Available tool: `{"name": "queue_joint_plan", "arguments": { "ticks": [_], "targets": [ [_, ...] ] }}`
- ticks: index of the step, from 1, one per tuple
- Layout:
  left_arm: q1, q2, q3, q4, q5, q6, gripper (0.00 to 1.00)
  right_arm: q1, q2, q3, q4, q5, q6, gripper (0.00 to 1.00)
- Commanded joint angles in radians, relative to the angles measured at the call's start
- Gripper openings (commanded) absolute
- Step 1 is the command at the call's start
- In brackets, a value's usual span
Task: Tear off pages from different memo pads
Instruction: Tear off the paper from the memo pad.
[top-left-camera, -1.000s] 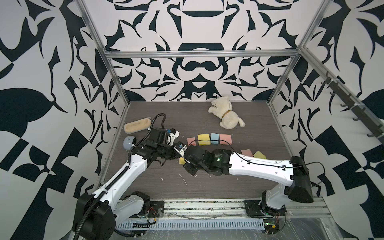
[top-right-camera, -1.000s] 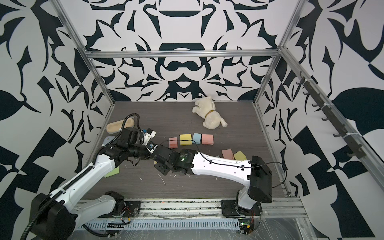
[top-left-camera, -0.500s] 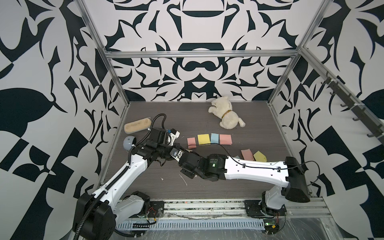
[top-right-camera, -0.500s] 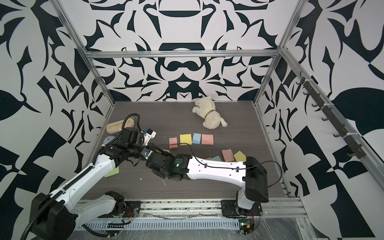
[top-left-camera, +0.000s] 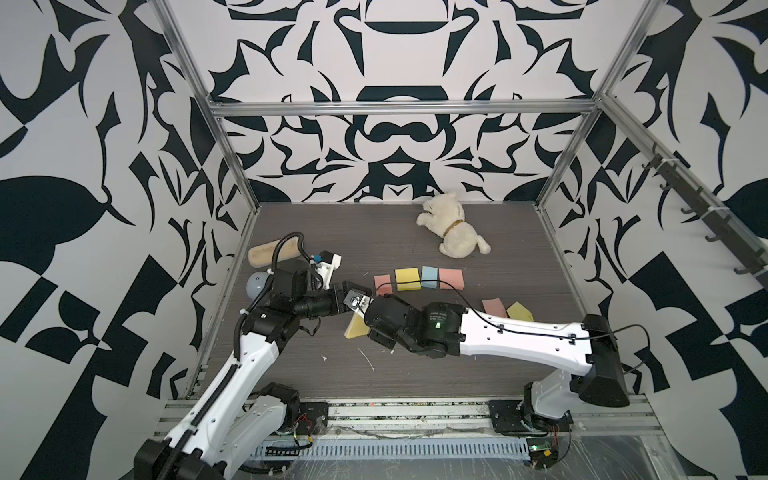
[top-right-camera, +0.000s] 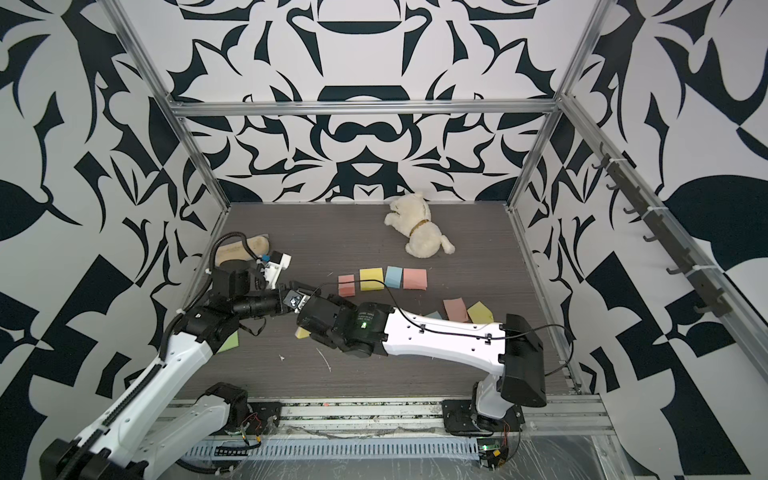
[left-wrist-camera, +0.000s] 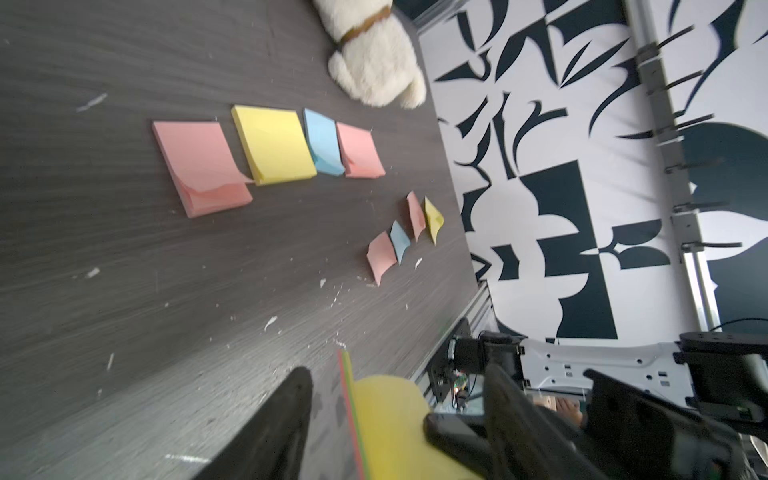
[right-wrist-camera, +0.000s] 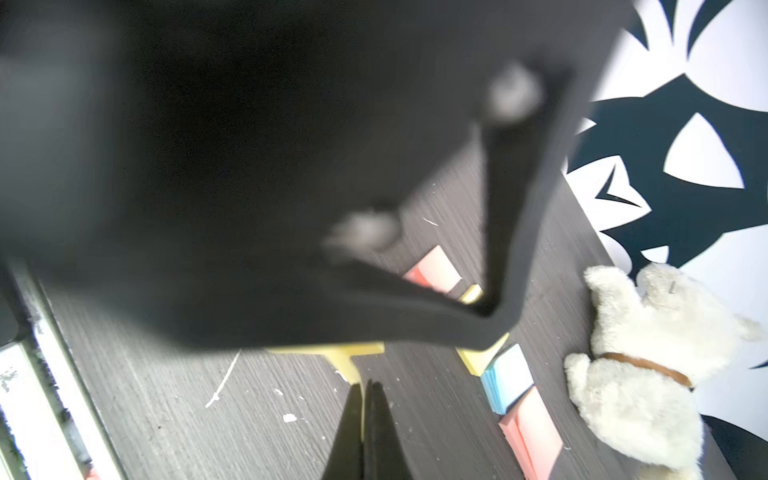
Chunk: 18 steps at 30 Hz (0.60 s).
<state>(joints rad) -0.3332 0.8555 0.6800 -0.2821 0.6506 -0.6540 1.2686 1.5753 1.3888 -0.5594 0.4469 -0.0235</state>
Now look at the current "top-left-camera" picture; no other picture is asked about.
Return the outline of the blue memo pad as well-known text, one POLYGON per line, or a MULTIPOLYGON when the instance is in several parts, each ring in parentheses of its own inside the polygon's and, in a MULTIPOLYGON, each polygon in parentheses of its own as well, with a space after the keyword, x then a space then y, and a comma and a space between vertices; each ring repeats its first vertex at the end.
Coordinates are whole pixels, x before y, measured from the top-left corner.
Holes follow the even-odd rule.
POLYGON ((421 286, 425 289, 439 288, 439 269, 423 266, 421 269, 421 286))

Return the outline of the pink memo pad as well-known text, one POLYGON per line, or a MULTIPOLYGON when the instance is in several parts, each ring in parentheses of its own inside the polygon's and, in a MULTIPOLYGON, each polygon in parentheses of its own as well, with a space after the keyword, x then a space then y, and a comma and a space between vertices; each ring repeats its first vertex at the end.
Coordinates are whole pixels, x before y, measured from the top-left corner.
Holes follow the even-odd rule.
POLYGON ((465 287, 462 269, 439 268, 438 277, 440 280, 440 289, 455 289, 461 291, 465 287))

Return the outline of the yellow memo pad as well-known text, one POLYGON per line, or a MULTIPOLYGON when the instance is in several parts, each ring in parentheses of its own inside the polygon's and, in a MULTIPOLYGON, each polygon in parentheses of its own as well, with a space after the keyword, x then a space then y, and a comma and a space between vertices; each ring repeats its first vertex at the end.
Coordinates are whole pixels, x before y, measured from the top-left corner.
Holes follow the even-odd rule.
POLYGON ((395 270, 396 288, 398 291, 414 291, 422 288, 418 268, 402 268, 395 270))

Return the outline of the torn pink memo page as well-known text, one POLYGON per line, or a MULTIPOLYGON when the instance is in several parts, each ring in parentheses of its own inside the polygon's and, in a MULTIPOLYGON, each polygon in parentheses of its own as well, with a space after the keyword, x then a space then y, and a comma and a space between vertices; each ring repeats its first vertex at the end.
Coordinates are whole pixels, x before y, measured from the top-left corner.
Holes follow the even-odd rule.
POLYGON ((508 317, 505 305, 500 298, 484 299, 482 306, 487 315, 500 318, 508 317))

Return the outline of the torn yellow memo page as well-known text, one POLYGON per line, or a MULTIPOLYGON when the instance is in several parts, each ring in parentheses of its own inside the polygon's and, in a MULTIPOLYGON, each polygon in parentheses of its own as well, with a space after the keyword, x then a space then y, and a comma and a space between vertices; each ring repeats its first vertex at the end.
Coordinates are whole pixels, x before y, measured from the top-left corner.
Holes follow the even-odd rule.
POLYGON ((533 322, 534 317, 530 310, 521 303, 515 302, 506 309, 507 317, 513 320, 533 322))

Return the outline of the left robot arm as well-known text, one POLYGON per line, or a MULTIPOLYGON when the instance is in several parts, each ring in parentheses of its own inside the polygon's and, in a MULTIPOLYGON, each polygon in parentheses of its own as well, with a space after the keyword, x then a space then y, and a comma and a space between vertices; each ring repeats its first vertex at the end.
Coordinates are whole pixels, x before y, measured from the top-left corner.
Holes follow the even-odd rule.
POLYGON ((296 390, 277 383, 246 402, 304 319, 349 312, 345 297, 362 288, 342 281, 310 290, 309 271, 276 270, 242 310, 233 352, 196 404, 161 440, 147 440, 134 457, 136 479, 230 479, 265 439, 291 430, 296 390))

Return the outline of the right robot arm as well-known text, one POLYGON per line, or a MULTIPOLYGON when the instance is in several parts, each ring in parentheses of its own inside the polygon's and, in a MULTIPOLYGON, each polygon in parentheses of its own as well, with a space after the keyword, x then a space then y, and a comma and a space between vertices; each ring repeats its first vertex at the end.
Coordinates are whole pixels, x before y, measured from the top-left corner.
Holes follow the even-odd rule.
POLYGON ((551 373, 525 391, 522 413, 558 420, 579 402, 624 408, 629 394, 615 335, 607 321, 589 315, 580 323, 535 323, 433 302, 417 309, 391 294, 362 295, 350 303, 368 336, 432 359, 496 356, 542 364, 551 373))

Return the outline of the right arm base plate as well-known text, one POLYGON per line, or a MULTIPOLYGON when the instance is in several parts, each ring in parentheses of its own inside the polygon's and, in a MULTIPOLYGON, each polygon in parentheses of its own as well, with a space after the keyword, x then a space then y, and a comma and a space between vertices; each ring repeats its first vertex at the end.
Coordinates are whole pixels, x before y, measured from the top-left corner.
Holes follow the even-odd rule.
POLYGON ((505 436, 542 437, 571 431, 573 418, 566 412, 558 419, 535 414, 523 400, 490 400, 489 417, 493 430, 505 436))

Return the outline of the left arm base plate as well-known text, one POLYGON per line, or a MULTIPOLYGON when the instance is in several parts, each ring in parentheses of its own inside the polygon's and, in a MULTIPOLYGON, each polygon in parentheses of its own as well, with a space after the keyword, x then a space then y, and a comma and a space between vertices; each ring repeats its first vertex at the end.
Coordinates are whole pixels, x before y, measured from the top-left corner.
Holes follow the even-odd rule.
POLYGON ((299 436, 321 433, 327 426, 330 404, 325 401, 301 401, 290 407, 277 435, 295 432, 299 436))

